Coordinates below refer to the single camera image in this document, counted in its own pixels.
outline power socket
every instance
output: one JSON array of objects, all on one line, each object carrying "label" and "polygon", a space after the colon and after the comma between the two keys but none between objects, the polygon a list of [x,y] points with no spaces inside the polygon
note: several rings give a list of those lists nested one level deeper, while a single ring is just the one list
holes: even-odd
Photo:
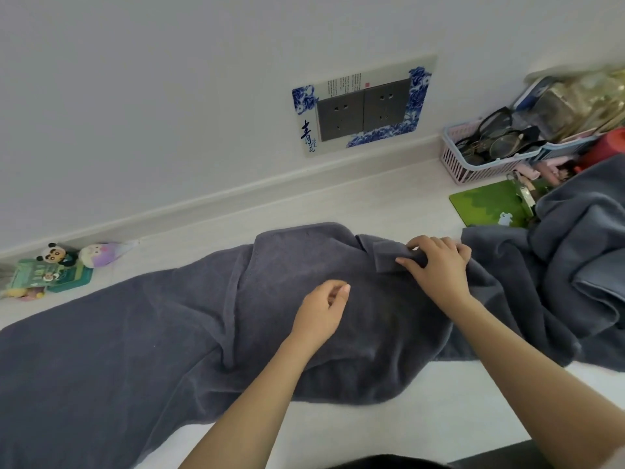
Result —
[{"label": "power socket", "polygon": [[409,97],[409,78],[365,89],[363,130],[371,131],[404,121]]},{"label": "power socket", "polygon": [[321,141],[363,131],[363,107],[364,91],[346,93],[317,102]]}]

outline panda figurine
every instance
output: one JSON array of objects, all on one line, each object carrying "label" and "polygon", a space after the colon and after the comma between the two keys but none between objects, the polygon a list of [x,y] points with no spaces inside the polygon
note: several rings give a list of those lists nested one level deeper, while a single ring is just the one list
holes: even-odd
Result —
[{"label": "panda figurine", "polygon": [[56,263],[64,267],[74,266],[78,260],[77,252],[69,252],[55,243],[49,243],[48,248],[37,257],[38,261],[46,263]]}]

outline gray blanket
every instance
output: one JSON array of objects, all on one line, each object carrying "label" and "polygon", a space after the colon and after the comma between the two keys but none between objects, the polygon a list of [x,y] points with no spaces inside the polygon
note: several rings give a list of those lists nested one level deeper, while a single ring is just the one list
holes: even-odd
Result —
[{"label": "gray blanket", "polygon": [[[471,292],[559,364],[625,370],[625,158],[567,182],[543,222],[469,228]],[[367,405],[432,359],[473,354],[396,256],[401,244],[318,224],[138,276],[0,332],[0,468],[127,469],[176,428],[214,421],[290,331],[304,295],[351,283],[297,400]]]}]

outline hand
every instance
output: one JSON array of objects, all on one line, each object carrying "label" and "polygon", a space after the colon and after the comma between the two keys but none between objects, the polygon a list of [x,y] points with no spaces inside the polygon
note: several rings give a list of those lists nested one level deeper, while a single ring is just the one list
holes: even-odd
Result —
[{"label": "hand", "polygon": [[349,285],[330,279],[308,294],[295,315],[290,339],[312,356],[334,334],[349,298]]},{"label": "hand", "polygon": [[425,235],[416,237],[406,246],[419,247],[427,255],[427,266],[420,267],[413,260],[397,258],[395,261],[414,276],[420,287],[432,298],[443,312],[471,299],[467,283],[466,266],[471,259],[471,249],[456,244],[449,237],[437,238]]}]

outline blue flower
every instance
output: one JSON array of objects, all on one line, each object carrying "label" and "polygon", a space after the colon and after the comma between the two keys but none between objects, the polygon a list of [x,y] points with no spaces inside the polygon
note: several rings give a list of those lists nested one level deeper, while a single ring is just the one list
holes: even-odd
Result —
[{"label": "blue flower", "polygon": [[303,86],[293,89],[293,105],[298,115],[314,109],[318,98],[314,96],[313,86]]},{"label": "blue flower", "polygon": [[375,130],[358,133],[349,141],[347,148],[415,131],[419,123],[419,117],[421,116],[423,102],[426,99],[427,87],[429,86],[431,77],[432,74],[423,67],[411,69],[410,96],[408,97],[408,104],[406,105],[404,121],[395,125],[388,125],[386,127],[376,128]]}]

